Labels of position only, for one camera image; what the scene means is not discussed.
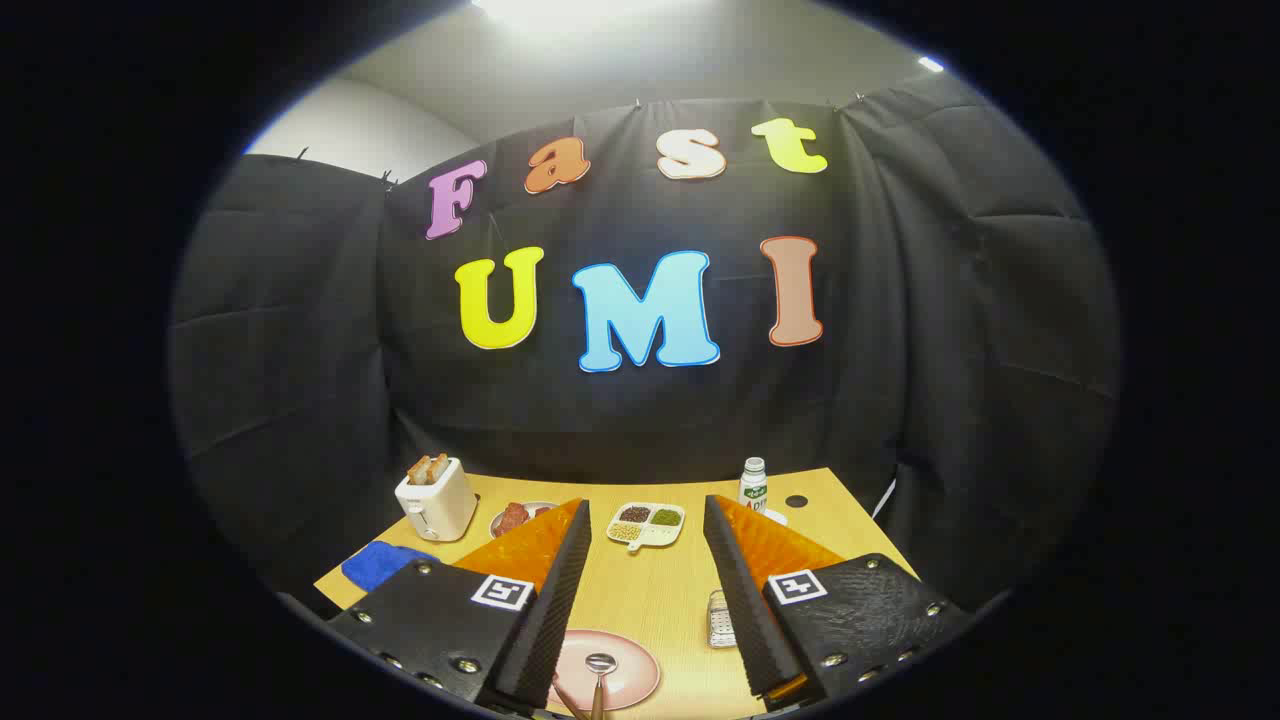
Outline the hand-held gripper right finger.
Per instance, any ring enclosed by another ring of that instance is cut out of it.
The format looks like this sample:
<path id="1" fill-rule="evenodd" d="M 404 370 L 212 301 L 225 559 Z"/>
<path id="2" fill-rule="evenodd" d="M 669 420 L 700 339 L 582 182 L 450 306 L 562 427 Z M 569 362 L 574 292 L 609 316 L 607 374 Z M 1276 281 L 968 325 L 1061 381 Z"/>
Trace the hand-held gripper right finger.
<path id="1" fill-rule="evenodd" d="M 842 559 L 730 498 L 707 497 L 703 532 L 749 691 L 768 710 L 860 694 L 973 623 L 887 555 Z"/>

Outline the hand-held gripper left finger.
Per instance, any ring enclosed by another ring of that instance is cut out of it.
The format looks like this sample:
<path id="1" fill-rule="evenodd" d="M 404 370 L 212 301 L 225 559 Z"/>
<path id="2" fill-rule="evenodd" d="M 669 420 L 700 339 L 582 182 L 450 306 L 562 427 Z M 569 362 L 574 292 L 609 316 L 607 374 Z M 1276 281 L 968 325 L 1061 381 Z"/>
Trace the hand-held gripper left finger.
<path id="1" fill-rule="evenodd" d="M 447 564 L 416 559 L 334 616 L 348 643 L 483 707 L 547 705 L 593 537 L 572 498 Z"/>

